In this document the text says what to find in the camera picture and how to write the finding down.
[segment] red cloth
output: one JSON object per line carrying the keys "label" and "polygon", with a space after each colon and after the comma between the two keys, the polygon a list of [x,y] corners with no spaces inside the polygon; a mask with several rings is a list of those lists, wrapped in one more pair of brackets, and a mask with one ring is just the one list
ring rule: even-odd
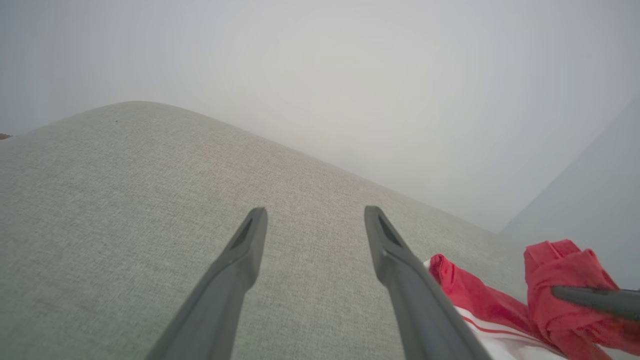
{"label": "red cloth", "polygon": [[581,252],[570,240],[527,247],[525,280],[529,307],[501,293],[444,255],[431,258],[429,272],[454,305],[481,320],[535,336],[571,360],[611,360],[593,344],[640,355],[640,324],[615,319],[556,299],[551,286],[589,286],[617,290],[592,250]]}

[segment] fabric upholstery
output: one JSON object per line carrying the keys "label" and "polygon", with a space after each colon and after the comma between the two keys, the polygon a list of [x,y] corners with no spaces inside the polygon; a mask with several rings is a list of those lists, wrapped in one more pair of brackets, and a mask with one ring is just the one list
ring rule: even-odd
{"label": "fabric upholstery", "polygon": [[226,123],[124,102],[0,141],[4,359],[141,359],[247,212],[269,215],[234,359],[401,359],[364,228],[524,300],[523,249]]}

